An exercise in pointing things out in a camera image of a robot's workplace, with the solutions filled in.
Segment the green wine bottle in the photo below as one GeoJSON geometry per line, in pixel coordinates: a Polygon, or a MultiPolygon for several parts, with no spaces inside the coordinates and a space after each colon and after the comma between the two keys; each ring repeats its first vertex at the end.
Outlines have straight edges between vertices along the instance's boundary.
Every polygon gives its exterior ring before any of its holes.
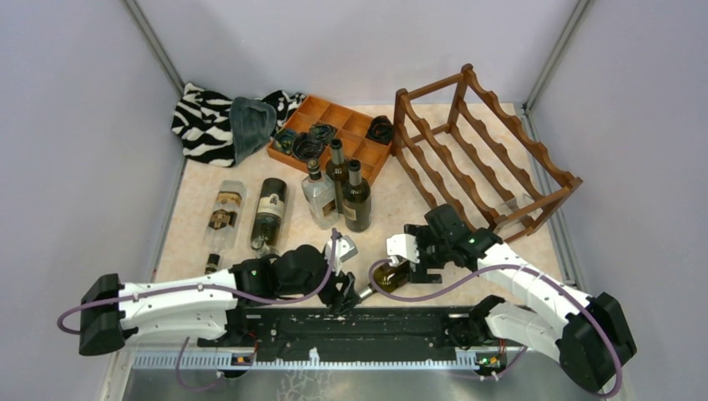
{"type": "MultiPolygon", "coordinates": [[[[410,262],[405,261],[397,266],[393,266],[390,263],[378,266],[373,272],[373,281],[384,291],[384,292],[394,292],[398,288],[405,285],[408,281],[408,274],[410,272],[410,262]]],[[[372,286],[371,281],[359,291],[359,302],[366,301],[369,297],[372,297],[377,293],[377,290],[372,286]]]]}

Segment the dark wine bottle front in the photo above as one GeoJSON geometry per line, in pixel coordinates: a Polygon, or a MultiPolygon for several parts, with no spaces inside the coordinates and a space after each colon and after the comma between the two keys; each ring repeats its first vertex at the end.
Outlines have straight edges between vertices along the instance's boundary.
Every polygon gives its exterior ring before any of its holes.
{"type": "Polygon", "coordinates": [[[342,189],[342,211],[350,231],[363,232],[371,225],[371,187],[362,175],[359,160],[348,161],[348,181],[342,189]]]}

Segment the wooden wine rack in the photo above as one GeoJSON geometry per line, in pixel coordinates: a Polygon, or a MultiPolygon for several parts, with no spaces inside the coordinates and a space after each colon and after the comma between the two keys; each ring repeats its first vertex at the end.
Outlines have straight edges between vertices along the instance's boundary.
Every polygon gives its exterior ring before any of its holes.
{"type": "Polygon", "coordinates": [[[508,242],[534,234],[583,183],[529,137],[470,63],[419,89],[399,89],[392,123],[392,155],[427,205],[449,204],[471,228],[508,242]],[[522,194],[534,199],[522,211],[533,211],[533,222],[497,227],[495,207],[522,194]]]}

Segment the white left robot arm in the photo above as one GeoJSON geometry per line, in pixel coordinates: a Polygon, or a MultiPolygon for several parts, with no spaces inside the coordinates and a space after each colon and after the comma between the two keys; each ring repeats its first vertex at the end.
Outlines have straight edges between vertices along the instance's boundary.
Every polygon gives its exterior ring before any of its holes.
{"type": "Polygon", "coordinates": [[[244,343],[250,335],[239,307],[300,303],[313,297],[328,307],[344,300],[344,262],[358,253],[347,239],[323,250],[298,246],[280,256],[236,263],[229,269],[172,282],[128,283],[118,274],[98,278],[79,307],[78,352],[98,356],[138,342],[198,338],[244,343]]]}

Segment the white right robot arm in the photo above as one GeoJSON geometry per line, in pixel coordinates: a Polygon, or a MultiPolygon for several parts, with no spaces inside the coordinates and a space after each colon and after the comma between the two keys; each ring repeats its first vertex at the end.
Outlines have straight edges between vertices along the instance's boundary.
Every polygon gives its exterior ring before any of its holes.
{"type": "Polygon", "coordinates": [[[483,304],[470,322],[475,341],[497,338],[530,347],[551,358],[579,387],[606,398],[622,386],[622,367],[637,348],[620,303],[608,293],[593,297],[525,261],[486,228],[473,229],[450,205],[425,215],[387,239],[387,254],[409,261],[415,272],[448,263],[467,268],[521,301],[483,304]]]}

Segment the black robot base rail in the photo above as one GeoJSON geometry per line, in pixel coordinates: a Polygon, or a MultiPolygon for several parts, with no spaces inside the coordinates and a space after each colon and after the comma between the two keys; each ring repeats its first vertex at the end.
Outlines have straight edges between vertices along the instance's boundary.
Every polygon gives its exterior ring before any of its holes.
{"type": "Polygon", "coordinates": [[[498,338],[477,307],[239,308],[216,339],[179,335],[141,344],[135,365],[246,370],[503,371],[523,344],[498,338]]]}

